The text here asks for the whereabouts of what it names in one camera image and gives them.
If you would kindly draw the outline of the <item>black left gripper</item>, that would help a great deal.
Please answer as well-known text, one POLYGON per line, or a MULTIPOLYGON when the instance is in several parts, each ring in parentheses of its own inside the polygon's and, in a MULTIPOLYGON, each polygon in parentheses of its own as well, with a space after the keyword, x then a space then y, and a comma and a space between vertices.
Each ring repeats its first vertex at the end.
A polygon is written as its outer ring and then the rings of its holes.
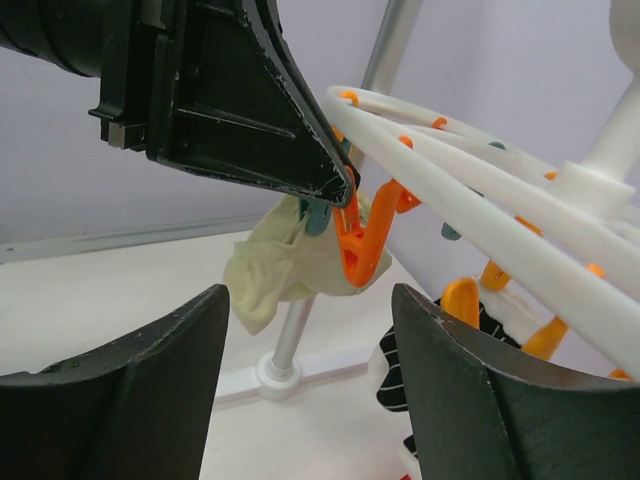
POLYGON ((339 207, 355 190, 274 1, 106 1, 89 114, 109 146, 147 141, 149 159, 192 175, 339 207))

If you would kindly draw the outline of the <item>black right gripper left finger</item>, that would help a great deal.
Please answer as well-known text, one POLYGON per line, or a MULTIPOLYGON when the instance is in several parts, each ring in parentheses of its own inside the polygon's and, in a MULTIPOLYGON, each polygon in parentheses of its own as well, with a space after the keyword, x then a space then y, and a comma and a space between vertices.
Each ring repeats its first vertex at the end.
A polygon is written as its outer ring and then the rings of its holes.
POLYGON ((228 322, 213 285, 94 350, 2 376, 2 478, 198 478, 228 322))

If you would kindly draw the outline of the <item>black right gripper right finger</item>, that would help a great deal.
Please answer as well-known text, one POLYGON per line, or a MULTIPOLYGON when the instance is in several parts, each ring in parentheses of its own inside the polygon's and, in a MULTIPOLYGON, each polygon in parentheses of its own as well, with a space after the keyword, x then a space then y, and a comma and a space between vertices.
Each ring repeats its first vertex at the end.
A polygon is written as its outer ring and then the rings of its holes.
POLYGON ((539 360, 406 284, 392 315, 426 479, 635 479, 639 387, 539 360))

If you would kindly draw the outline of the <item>black white striped sock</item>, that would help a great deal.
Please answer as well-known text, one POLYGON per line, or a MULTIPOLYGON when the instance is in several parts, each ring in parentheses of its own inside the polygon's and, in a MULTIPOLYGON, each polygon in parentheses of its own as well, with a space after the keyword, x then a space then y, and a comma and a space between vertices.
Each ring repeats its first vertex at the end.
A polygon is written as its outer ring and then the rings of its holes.
MULTIPOLYGON (((521 343, 506 332, 504 324, 488 312, 482 301, 479 302, 479 328, 516 349, 522 347, 521 343)), ((385 410, 392 413, 408 411, 394 325, 391 325, 374 347, 368 361, 367 375, 377 402, 385 410)), ((403 479, 422 478, 413 434, 403 440, 399 457, 406 469, 403 479)))

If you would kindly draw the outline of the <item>orange clothes peg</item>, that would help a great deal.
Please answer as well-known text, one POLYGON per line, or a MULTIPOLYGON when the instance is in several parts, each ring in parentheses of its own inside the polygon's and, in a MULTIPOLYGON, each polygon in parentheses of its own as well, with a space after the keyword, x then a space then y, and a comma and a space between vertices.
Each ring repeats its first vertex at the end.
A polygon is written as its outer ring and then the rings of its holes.
POLYGON ((356 191, 345 208, 332 209, 343 272, 351 285, 361 288, 373 278, 395 214, 420 204, 415 195, 391 179, 376 192, 365 225, 360 220, 356 191))

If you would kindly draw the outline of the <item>white round clip hanger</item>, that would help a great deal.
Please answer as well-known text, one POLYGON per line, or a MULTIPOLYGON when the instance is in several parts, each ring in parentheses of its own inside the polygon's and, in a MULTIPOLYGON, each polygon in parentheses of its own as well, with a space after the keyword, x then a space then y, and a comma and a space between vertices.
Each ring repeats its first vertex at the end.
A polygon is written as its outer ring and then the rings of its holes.
POLYGON ((328 119, 424 205, 632 377, 639 374, 639 160, 632 80, 580 162, 548 165, 433 112, 369 90, 328 89, 328 119))

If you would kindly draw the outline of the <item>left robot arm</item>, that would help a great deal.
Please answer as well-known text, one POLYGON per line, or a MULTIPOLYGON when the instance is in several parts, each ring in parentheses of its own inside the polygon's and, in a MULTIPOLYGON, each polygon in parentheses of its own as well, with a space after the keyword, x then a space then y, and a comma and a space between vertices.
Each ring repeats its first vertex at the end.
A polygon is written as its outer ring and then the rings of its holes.
POLYGON ((5 1, 1 44, 98 79, 112 147, 337 207, 356 190, 273 1, 5 1))

